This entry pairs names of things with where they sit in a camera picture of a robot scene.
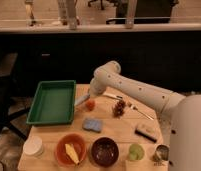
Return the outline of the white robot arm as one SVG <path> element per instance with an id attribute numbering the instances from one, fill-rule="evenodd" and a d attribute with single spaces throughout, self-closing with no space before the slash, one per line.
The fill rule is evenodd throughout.
<path id="1" fill-rule="evenodd" d="M 168 171 L 201 171 L 201 95 L 174 91 L 121 76 L 121 66 L 110 61 L 94 70 L 89 94 L 102 95 L 112 87 L 152 108 L 171 115 Z"/>

